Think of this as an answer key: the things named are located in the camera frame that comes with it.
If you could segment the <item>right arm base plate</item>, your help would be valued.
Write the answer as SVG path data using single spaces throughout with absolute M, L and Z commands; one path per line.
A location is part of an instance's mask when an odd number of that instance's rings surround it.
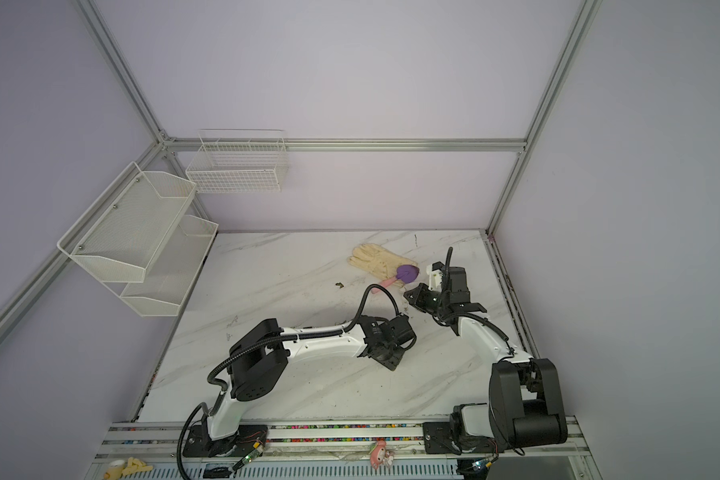
M 467 455 L 503 452 L 494 438 L 470 435 L 460 426 L 452 426 L 449 422 L 425 422 L 422 429 L 427 454 Z

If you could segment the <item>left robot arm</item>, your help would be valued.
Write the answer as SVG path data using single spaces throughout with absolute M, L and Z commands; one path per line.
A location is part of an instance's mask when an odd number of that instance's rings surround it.
M 416 340 L 405 314 L 392 319 L 360 315 L 339 325 L 308 328 L 282 327 L 274 318 L 263 320 L 207 375 L 206 381 L 220 392 L 205 414 L 206 437 L 220 441 L 235 436 L 244 413 L 275 390 L 292 364 L 369 358 L 394 371 Z

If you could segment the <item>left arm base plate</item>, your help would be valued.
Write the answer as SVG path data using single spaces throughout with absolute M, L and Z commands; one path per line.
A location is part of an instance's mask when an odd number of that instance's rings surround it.
M 207 428 L 201 424 L 189 428 L 182 448 L 182 456 L 187 458 L 232 457 L 247 455 L 255 442 L 264 444 L 269 429 L 266 425 L 241 425 L 232 436 L 212 440 Z

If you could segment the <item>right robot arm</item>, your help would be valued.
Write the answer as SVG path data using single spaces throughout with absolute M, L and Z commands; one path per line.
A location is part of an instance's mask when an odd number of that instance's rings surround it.
M 457 405 L 446 423 L 424 425 L 427 451 L 518 453 L 565 443 L 567 416 L 554 363 L 525 351 L 488 319 L 487 310 L 471 300 L 464 268 L 436 262 L 427 275 L 428 282 L 404 298 L 452 330 L 490 368 L 485 402 Z

